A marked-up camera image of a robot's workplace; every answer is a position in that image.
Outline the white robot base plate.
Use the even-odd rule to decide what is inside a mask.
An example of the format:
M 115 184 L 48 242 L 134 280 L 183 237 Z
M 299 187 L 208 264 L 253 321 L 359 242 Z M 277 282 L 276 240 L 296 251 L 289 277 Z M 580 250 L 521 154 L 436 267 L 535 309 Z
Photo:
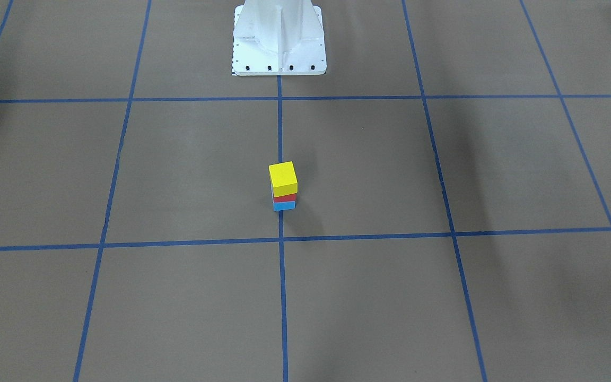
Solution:
M 327 72 L 322 10 L 311 1 L 245 1 L 233 15 L 233 75 Z

